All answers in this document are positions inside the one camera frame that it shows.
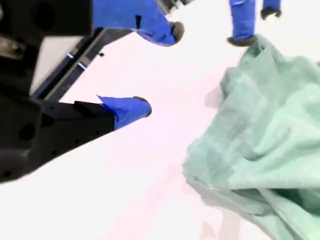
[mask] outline white background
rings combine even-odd
[[[287,55],[317,61],[319,5],[285,0],[281,19],[257,17],[257,32]],[[226,68],[245,51],[225,40],[228,1],[197,0],[170,17],[185,24],[179,44],[159,47],[130,34],[107,45],[62,99],[141,96],[151,117],[1,185],[0,239],[269,239],[237,214],[204,205],[181,174],[188,146],[218,110]]]

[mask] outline green fabric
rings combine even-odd
[[[221,89],[185,177],[276,240],[320,240],[320,67],[284,57],[259,36]]]

